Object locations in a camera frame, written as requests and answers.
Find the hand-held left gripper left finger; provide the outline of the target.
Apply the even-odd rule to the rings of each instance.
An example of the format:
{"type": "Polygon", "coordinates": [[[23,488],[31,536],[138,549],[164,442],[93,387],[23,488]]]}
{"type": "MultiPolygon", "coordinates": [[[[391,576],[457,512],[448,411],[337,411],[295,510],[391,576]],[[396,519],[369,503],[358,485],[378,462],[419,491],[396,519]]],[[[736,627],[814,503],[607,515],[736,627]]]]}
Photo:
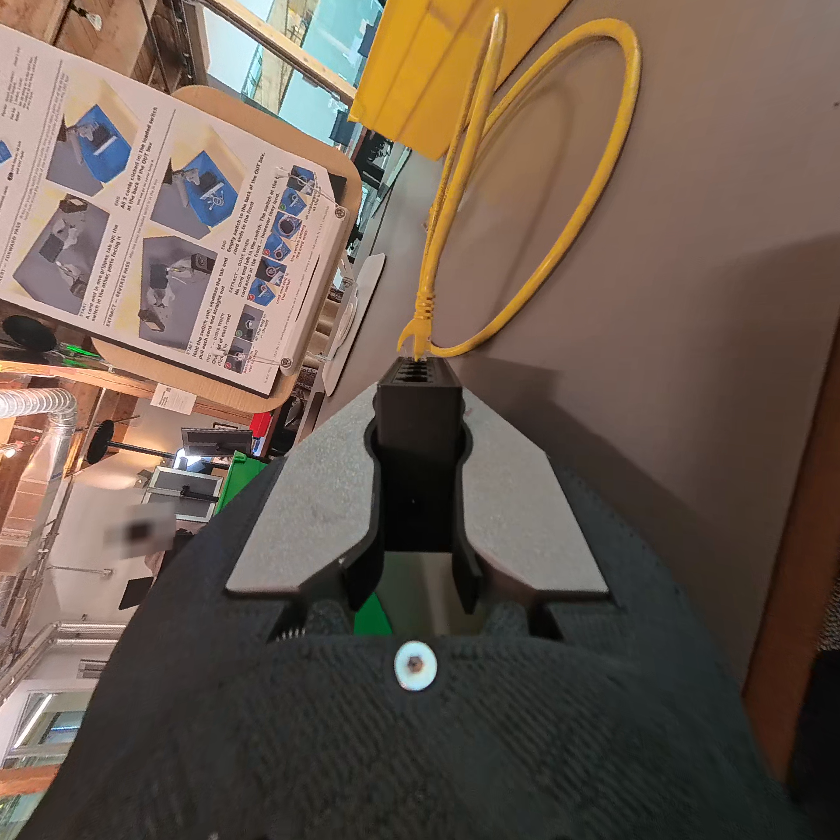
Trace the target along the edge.
{"type": "Polygon", "coordinates": [[[382,468],[371,385],[291,450],[228,594],[359,608],[382,574],[382,468]]]}

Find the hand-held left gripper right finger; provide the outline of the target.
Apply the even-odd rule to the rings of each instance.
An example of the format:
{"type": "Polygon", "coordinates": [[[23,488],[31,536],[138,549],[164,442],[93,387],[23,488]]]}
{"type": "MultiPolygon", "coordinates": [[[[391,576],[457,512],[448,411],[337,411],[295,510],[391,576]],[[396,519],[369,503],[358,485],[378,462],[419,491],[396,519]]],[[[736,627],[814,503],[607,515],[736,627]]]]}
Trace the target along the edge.
{"type": "Polygon", "coordinates": [[[467,613],[513,601],[600,601],[607,582],[546,453],[463,391],[452,566],[467,613]]]}

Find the green plastic bin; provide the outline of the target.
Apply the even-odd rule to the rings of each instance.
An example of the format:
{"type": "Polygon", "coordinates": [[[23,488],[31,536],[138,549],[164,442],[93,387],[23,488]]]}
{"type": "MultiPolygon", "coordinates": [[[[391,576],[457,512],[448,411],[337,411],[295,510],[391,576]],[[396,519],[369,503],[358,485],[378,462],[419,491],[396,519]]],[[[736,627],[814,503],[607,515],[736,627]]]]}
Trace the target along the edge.
{"type": "MultiPolygon", "coordinates": [[[[218,493],[213,514],[223,510],[237,494],[256,478],[267,464],[242,453],[235,453],[227,477],[218,493]]],[[[356,636],[391,636],[392,625],[377,594],[372,593],[353,614],[353,634],[356,636]]]]}

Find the black network switch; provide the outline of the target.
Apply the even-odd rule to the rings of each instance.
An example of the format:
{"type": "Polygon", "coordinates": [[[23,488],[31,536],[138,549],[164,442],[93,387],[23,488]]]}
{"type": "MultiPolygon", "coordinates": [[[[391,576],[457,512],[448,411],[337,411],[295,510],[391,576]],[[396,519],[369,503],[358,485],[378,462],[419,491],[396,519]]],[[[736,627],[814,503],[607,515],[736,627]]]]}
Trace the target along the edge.
{"type": "Polygon", "coordinates": [[[399,356],[378,382],[374,452],[385,550],[452,551],[463,411],[461,384],[443,359],[399,356]]]}

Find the yellow plastic bin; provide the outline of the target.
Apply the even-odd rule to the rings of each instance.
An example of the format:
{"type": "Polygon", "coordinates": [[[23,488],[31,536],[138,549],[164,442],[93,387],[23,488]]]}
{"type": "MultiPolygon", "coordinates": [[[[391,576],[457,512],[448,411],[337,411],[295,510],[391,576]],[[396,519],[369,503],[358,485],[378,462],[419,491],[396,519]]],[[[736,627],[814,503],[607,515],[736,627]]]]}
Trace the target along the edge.
{"type": "Polygon", "coordinates": [[[377,28],[349,121],[430,161],[447,151],[495,11],[507,17],[494,89],[568,1],[394,1],[377,28]]]}

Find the black light panel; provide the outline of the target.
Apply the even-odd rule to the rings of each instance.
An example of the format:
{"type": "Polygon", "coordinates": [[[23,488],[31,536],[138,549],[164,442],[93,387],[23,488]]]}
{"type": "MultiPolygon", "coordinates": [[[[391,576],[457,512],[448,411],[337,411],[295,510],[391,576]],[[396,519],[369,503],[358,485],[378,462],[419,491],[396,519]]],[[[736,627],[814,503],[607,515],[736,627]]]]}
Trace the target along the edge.
{"type": "Polygon", "coordinates": [[[236,452],[248,455],[254,437],[249,428],[183,427],[182,447],[186,457],[232,457],[236,452]]]}

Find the grey light panel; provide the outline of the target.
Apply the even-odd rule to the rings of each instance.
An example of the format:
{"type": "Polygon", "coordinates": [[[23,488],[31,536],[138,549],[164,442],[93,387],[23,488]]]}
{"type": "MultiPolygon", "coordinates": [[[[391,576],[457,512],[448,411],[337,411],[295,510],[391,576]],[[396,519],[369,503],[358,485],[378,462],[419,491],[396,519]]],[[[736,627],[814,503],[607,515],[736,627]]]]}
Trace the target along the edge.
{"type": "Polygon", "coordinates": [[[143,494],[143,504],[169,507],[177,520],[206,523],[213,517],[224,480],[179,469],[158,467],[143,494]]]}

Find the white stand base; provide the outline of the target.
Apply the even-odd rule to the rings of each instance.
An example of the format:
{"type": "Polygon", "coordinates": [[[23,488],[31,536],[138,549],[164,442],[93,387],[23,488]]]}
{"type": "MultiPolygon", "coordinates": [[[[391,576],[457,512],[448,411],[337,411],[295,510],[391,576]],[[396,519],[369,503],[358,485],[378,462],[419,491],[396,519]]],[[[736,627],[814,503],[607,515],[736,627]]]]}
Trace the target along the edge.
{"type": "Polygon", "coordinates": [[[371,255],[363,260],[354,277],[343,275],[348,285],[344,289],[328,348],[319,356],[322,385],[326,396],[331,396],[340,383],[344,367],[350,359],[366,312],[382,277],[385,262],[384,254],[371,255]]]}

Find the printed instruction sheet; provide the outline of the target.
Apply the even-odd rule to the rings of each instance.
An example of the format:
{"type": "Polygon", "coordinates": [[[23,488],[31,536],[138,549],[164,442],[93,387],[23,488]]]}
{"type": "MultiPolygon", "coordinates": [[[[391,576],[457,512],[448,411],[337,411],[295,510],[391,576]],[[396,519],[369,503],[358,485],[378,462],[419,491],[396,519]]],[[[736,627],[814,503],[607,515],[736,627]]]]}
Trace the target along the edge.
{"type": "Polygon", "coordinates": [[[321,163],[2,27],[2,300],[259,397],[345,229],[321,163]]]}

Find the silver duct pipe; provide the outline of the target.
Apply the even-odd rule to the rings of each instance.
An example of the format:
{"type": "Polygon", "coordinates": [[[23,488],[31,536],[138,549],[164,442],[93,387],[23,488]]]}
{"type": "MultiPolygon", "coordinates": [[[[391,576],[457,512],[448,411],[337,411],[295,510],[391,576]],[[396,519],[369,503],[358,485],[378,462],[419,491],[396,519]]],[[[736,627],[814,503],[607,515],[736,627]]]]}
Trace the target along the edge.
{"type": "Polygon", "coordinates": [[[2,507],[1,575],[6,582],[27,569],[37,549],[65,472],[77,428],[77,399],[63,388],[5,390],[1,417],[42,415],[45,428],[2,507]]]}

